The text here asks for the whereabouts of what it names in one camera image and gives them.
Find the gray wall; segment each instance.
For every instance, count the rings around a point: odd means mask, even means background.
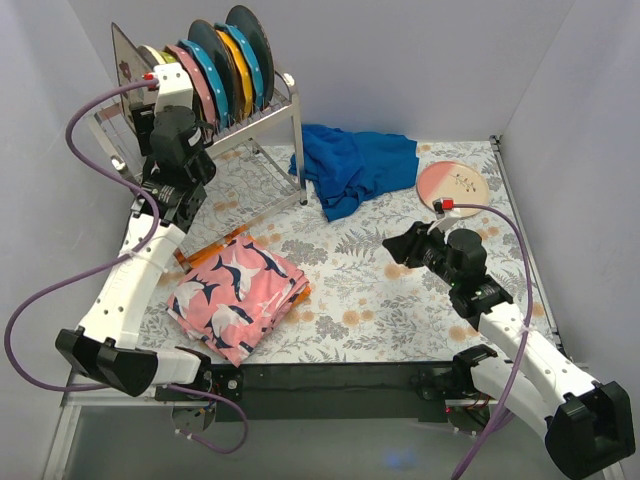
[[[116,253],[130,195],[82,166],[64,144],[68,117],[111,85],[66,0],[0,0],[0,39],[4,328],[28,295]],[[79,138],[88,152],[98,152],[86,132]],[[69,366],[54,349],[55,335],[78,323],[103,281],[94,278],[53,294],[19,320],[17,354],[38,378],[66,382]],[[4,353],[0,382],[0,477],[40,478],[60,395],[24,382]]]
[[[576,2],[504,135],[569,351],[631,395],[640,438],[640,4]],[[640,478],[640,456],[623,462]]]
[[[162,47],[238,0],[70,0],[113,75],[109,23]],[[306,122],[484,140],[500,133],[573,0],[269,0],[249,5]]]

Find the table surface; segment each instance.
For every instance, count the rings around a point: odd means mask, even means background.
[[[292,154],[287,147],[266,150],[283,166]],[[514,218],[489,142],[420,143],[418,156],[418,173],[443,160],[476,169],[488,182],[490,205]],[[243,192],[233,178],[254,175],[252,165],[259,161],[264,160],[248,149],[216,159],[219,175],[207,186],[209,198],[185,239],[188,253],[228,233],[237,226],[238,215],[258,209],[256,202],[262,200],[255,192],[261,191],[260,179],[251,177],[256,188]],[[227,201],[230,195],[237,200]],[[414,221],[433,219],[411,188],[365,202],[350,217],[328,223],[310,185],[307,206],[296,204],[252,227],[249,233],[262,245],[305,271],[312,294],[262,340],[245,363],[441,361],[478,343],[491,345],[455,313],[448,287],[440,279],[426,268],[396,265],[382,247],[383,239],[404,233]],[[524,310],[524,267],[509,226],[485,212],[457,226],[483,237],[489,272]],[[145,312],[138,346],[187,346],[221,362],[203,343],[190,340],[166,313],[164,302],[182,276],[177,263],[172,261],[168,268]],[[534,301],[532,324],[551,340],[537,285]]]

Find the blue cloth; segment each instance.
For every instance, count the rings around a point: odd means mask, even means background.
[[[365,200],[416,184],[417,142],[404,135],[303,125],[302,140],[306,176],[330,222],[351,215]],[[295,155],[289,173],[296,173]]]

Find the dish rack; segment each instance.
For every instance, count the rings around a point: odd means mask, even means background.
[[[207,149],[217,173],[205,187],[207,200],[176,253],[185,268],[185,259],[203,248],[222,245],[296,202],[307,203],[298,88],[294,78],[277,64],[275,74],[282,80],[286,95],[275,88],[267,107],[217,132],[213,145]],[[144,158],[119,101],[114,100],[86,120],[114,168],[128,180],[139,182]],[[256,140],[285,120],[291,121],[293,130],[296,175],[286,171],[284,157],[276,161]]]

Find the purple cable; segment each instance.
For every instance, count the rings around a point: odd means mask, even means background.
[[[80,110],[78,110],[76,114],[73,117],[71,117],[71,120],[69,120],[69,123],[67,124],[67,129],[65,131],[65,140],[67,141],[67,145],[69,146],[69,149],[76,157],[78,157],[78,159],[82,163],[84,163],[89,168],[95,170],[99,174],[109,178],[110,180],[113,180],[114,182],[127,187],[134,194],[141,195],[142,197],[144,197],[145,200],[147,200],[147,202],[149,202],[149,205],[151,206],[151,210],[153,212],[153,223],[151,225],[151,228],[149,229],[149,232],[145,235],[142,241],[140,241],[140,243],[138,243],[135,247],[132,248],[134,252],[140,251],[140,249],[142,249],[147,244],[147,242],[151,240],[153,235],[156,233],[158,224],[160,223],[160,211],[158,210],[158,204],[155,202],[153,197],[149,195],[147,192],[145,192],[142,188],[140,188],[139,185],[123,180],[117,174],[111,173],[109,170],[102,168],[101,166],[89,160],[75,146],[75,144],[73,143],[72,135],[73,135],[73,130],[76,127],[76,124],[80,121],[80,119],[87,112],[89,112],[89,110],[101,104],[105,100],[108,100],[111,97],[114,97],[116,95],[120,95],[121,93],[128,92],[129,90],[136,90],[138,88],[151,87],[156,85],[157,83],[158,83],[158,80],[155,80],[155,79],[134,82],[122,87],[114,88],[113,90],[110,90],[109,92],[106,92],[100,95],[99,97],[96,97],[91,102],[87,103],[85,106],[80,108]],[[20,365],[20,363],[18,362],[18,359],[13,353],[13,347],[11,346],[11,333],[13,331],[13,327],[16,323],[16,320],[18,320],[18,317],[29,305],[31,305],[33,302],[35,302],[39,298],[44,297],[45,295],[51,292],[55,292],[60,288],[66,287],[67,285],[71,285],[72,283],[79,282],[80,280],[84,280],[85,278],[95,275],[96,273],[100,273],[110,268],[113,268],[114,266],[118,265],[121,262],[124,262],[128,258],[130,258],[130,255],[122,255],[114,260],[111,260],[110,262],[99,265],[97,267],[92,268],[91,270],[87,270],[86,272],[79,273],[77,275],[74,275],[73,277],[67,278],[66,280],[62,280],[49,287],[46,287],[40,290],[39,292],[36,292],[33,295],[31,295],[24,302],[22,302],[18,306],[18,308],[16,308],[16,310],[13,312],[13,314],[9,318],[9,321],[7,322],[7,326],[5,327],[5,330],[4,330],[4,350],[7,353],[7,358],[9,359],[9,363],[11,363],[11,366],[13,366],[13,368],[16,370],[16,372],[20,374],[22,378],[24,378],[27,382],[31,383],[32,385],[35,385],[36,387],[40,387],[52,392],[86,392],[89,390],[100,390],[102,388],[109,388],[106,385],[75,385],[75,386],[60,387],[57,385],[49,385],[48,383],[44,383],[44,382],[41,382],[40,380],[37,380],[36,378],[29,375],[29,373],[27,373],[24,368],[22,368],[22,365]]]
[[[242,410],[242,408],[240,408],[240,406],[234,402],[232,402],[229,399],[226,399],[224,397],[221,397],[220,395],[216,395],[215,393],[205,393],[205,392],[200,392],[198,390],[192,390],[190,388],[184,388],[184,387],[180,387],[178,385],[167,385],[168,389],[174,390],[176,392],[182,392],[182,393],[186,393],[189,395],[198,395],[201,397],[207,397],[210,398],[211,400],[215,400],[217,402],[222,402],[225,403],[227,405],[229,405],[231,408],[233,408],[236,412],[238,412],[238,415],[240,415],[240,418],[242,419],[242,423],[244,424],[244,431],[242,433],[242,438],[240,439],[240,441],[231,448],[221,448],[218,447],[217,445],[214,445],[213,443],[211,443],[209,440],[202,438],[200,435],[195,435],[193,433],[190,433],[186,430],[183,429],[178,429],[178,431],[183,434],[185,437],[190,438],[195,440],[196,442],[204,445],[205,447],[213,450],[216,453],[222,453],[224,455],[227,455],[229,453],[233,453],[233,452],[237,452],[238,450],[240,450],[240,448],[244,445],[244,443],[247,441],[247,436],[249,435],[249,420],[247,419],[247,415],[244,413],[244,410]]]
[[[505,222],[509,224],[509,226],[513,229],[516,234],[516,238],[518,239],[518,245],[520,246],[520,251],[522,252],[522,259],[524,261],[524,276],[527,282],[527,312],[525,313],[524,320],[522,321],[526,327],[531,323],[531,314],[533,312],[533,283],[531,282],[531,269],[529,267],[529,256],[527,252],[527,247],[524,244],[524,239],[522,238],[522,234],[518,227],[511,221],[509,217],[507,217],[500,210],[496,210],[495,208],[488,207],[485,205],[475,205],[475,204],[467,204],[460,203],[454,204],[454,208],[476,208],[480,210],[486,210],[488,212],[494,213],[502,218]],[[513,388],[513,384],[516,381],[516,375],[518,374],[518,369],[520,368],[520,364],[522,363],[522,358],[524,357],[524,351],[527,346],[527,338],[529,337],[529,332],[525,330],[522,334],[522,340],[520,341],[520,346],[518,347],[518,353],[516,354],[516,358],[513,360],[513,367],[511,369],[511,374],[507,380],[507,383],[504,387],[504,391],[502,395],[500,395],[500,399],[498,400],[498,406],[496,407],[493,415],[489,419],[489,423],[484,428],[478,440],[473,444],[471,449],[467,452],[464,458],[460,461],[458,466],[453,471],[451,475],[451,480],[458,480],[462,474],[465,472],[467,467],[471,464],[476,454],[484,445],[484,442],[487,441],[489,435],[495,432],[498,428],[504,427],[512,418],[505,409],[505,403],[507,402],[507,397],[511,392],[511,388]]]

